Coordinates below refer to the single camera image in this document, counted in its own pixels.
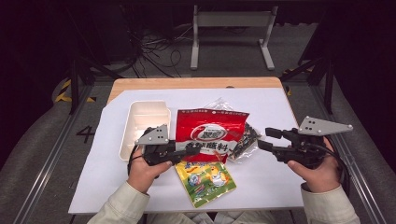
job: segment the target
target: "white paper sheet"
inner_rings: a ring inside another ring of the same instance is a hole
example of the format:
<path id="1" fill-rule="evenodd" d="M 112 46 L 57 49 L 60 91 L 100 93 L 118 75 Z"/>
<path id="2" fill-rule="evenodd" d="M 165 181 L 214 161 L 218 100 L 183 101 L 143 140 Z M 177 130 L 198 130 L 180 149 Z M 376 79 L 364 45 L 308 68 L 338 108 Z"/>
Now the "white paper sheet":
<path id="1" fill-rule="evenodd" d="M 236 111 L 248 112 L 247 122 L 264 133 L 267 127 L 289 130 L 297 127 L 288 99 L 281 88 L 177 89 L 124 91 L 108 104 L 100 119 L 91 152 L 78 181 L 69 213 L 97 213 L 107 198 L 127 179 L 127 162 L 119 156 L 125 122 L 131 103 L 164 100 L 171 110 L 170 138 L 175 139 L 178 109 L 194 109 L 223 98 Z M 285 139 L 266 138 L 276 146 Z M 184 190 L 175 168 L 160 175 L 148 191 L 146 212 L 220 211 L 302 207 L 303 180 L 289 167 L 262 150 L 242 163 L 228 161 L 226 167 L 237 188 L 196 209 Z"/>

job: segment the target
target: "hand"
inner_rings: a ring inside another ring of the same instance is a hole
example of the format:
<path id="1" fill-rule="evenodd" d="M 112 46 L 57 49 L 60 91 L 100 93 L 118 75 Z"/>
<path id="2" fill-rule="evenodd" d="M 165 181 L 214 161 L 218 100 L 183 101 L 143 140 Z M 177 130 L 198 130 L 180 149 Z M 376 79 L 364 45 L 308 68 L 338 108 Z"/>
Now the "hand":
<path id="1" fill-rule="evenodd" d="M 141 155 L 142 149 L 139 148 L 133 155 L 133 158 L 139 158 L 132 161 L 127 183 L 134 189 L 142 193 L 147 193 L 155 177 L 167 171 L 172 166 L 172 162 L 166 161 L 149 166 L 143 157 L 140 157 Z"/>
<path id="2" fill-rule="evenodd" d="M 329 150 L 334 151 L 327 138 L 324 138 L 324 143 Z M 338 163 L 333 156 L 327 155 L 315 170 L 308 169 L 297 161 L 289 161 L 288 166 L 306 181 L 307 186 L 314 193 L 327 192 L 340 186 Z"/>

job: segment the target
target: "gray metal bracket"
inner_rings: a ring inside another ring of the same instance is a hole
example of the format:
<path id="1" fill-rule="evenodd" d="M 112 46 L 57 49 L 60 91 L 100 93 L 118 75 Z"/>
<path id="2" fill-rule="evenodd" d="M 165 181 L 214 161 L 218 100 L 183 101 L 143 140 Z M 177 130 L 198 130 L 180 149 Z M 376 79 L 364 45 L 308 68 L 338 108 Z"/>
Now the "gray metal bracket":
<path id="1" fill-rule="evenodd" d="M 323 136 L 332 133 L 344 133 L 353 130 L 353 126 L 350 124 L 341 124 L 324 119 L 314 119 L 308 116 L 305 117 L 300 125 L 298 133 Z"/>
<path id="2" fill-rule="evenodd" d="M 166 124 L 157 127 L 135 141 L 137 145 L 165 145 L 169 142 L 168 126 Z"/>

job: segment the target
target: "red package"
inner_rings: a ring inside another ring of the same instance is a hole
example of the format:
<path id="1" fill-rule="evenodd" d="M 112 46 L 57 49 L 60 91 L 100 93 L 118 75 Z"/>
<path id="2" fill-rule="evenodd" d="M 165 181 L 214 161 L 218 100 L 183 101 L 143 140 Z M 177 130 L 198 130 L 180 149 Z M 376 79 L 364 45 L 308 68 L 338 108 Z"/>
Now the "red package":
<path id="1" fill-rule="evenodd" d="M 243 136 L 248 113 L 206 108 L 177 111 L 176 147 L 182 150 L 188 143 L 201 143 L 198 155 L 183 161 L 222 161 Z"/>

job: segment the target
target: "yellow packet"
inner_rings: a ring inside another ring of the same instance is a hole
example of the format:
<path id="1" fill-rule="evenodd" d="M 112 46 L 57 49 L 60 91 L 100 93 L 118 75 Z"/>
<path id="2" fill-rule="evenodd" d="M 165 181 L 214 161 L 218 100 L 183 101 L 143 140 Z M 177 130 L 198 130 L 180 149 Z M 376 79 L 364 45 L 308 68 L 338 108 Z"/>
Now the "yellow packet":
<path id="1" fill-rule="evenodd" d="M 236 188 L 233 178 L 220 161 L 182 161 L 175 167 L 195 208 Z"/>

